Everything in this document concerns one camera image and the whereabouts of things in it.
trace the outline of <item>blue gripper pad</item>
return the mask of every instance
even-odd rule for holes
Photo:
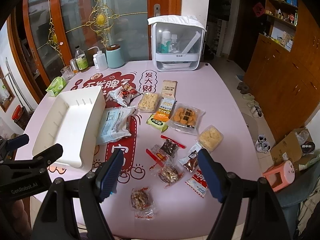
[[[97,197],[100,202],[109,197],[112,192],[115,192],[123,161],[123,151],[118,149],[107,162],[102,163],[96,170],[96,173],[98,173],[96,178],[96,187],[98,188]]]
[[[223,203],[228,194],[226,170],[211,158],[206,149],[198,152],[198,162],[211,195]]]

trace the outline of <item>white plastic bin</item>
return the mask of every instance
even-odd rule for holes
[[[152,61],[159,71],[194,70],[198,67],[205,28],[195,17],[165,15],[149,18],[148,22],[151,24]],[[177,35],[179,50],[171,53],[170,45],[164,46],[163,43],[173,34]]]
[[[101,86],[60,93],[44,119],[32,155],[59,143],[63,154],[53,165],[89,171],[105,107]]]

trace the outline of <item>metal pole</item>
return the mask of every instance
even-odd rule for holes
[[[23,93],[21,92],[21,90],[20,90],[20,88],[19,88],[16,80],[14,79],[14,77],[13,77],[13,75],[12,75],[12,72],[11,72],[11,70],[10,70],[7,57],[5,58],[5,64],[6,64],[7,68],[8,68],[8,71],[9,71],[9,81],[10,81],[10,83],[11,83],[11,85],[12,85],[12,88],[13,88],[14,92],[16,93],[17,98],[19,99],[20,103],[22,104],[22,102],[21,102],[21,100],[20,100],[20,98],[19,98],[19,96],[18,96],[18,93],[16,92],[16,90],[14,89],[14,87],[17,88],[18,92],[20,93],[21,97],[23,98],[23,100],[25,101],[25,103],[27,104],[27,106],[29,107],[29,109],[30,109],[31,111],[33,111],[34,109],[33,109],[32,106],[29,104],[29,102],[27,101],[27,99],[25,98],[25,96],[23,95]]]

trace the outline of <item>teal canister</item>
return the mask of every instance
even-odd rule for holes
[[[119,44],[108,46],[106,55],[109,68],[119,68],[125,63],[121,54],[121,48]]]

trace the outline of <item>table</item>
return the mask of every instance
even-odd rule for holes
[[[256,157],[251,136],[241,112],[231,96],[228,88],[209,64],[201,63],[195,71],[158,72],[151,61],[128,62],[119,69],[107,69],[99,72],[94,67],[84,73],[78,73],[65,87],[64,91],[80,89],[84,86],[101,85],[105,97],[107,92],[118,87],[125,80],[133,83],[140,91],[161,92],[162,81],[177,80],[176,100],[205,111],[199,132],[208,125],[214,125],[223,135],[222,143],[212,153],[215,161],[220,162],[226,171],[233,171],[243,179],[257,180],[261,170]],[[106,98],[107,106],[116,103]],[[32,158],[32,148],[47,112],[55,98],[45,96],[31,117],[25,133],[29,135],[29,143],[17,151],[16,160]],[[137,105],[140,97],[131,105]],[[119,177],[117,193],[105,199],[101,204],[106,221],[116,236],[137,239],[185,239],[209,234],[218,215],[221,204],[210,192],[201,198],[185,181],[193,174],[184,173],[184,177],[176,184],[164,188],[159,178],[153,176],[149,168],[155,164],[146,154],[146,148],[162,145],[160,131],[146,124],[150,114],[135,112],[131,128],[135,132],[131,137],[122,139],[108,146],[96,146],[93,167],[105,161],[115,147],[125,151],[126,159]],[[178,158],[182,158],[194,145],[196,136],[183,134],[169,128],[163,133],[187,148],[178,150]],[[64,180],[77,179],[84,175],[72,168],[61,169],[50,166],[52,181],[56,177]],[[132,188],[151,187],[151,193],[157,207],[153,220],[137,220],[130,207]],[[35,197],[43,200],[46,192]],[[79,199],[74,199],[77,222],[84,224]],[[245,220],[247,202],[243,201],[238,224]]]

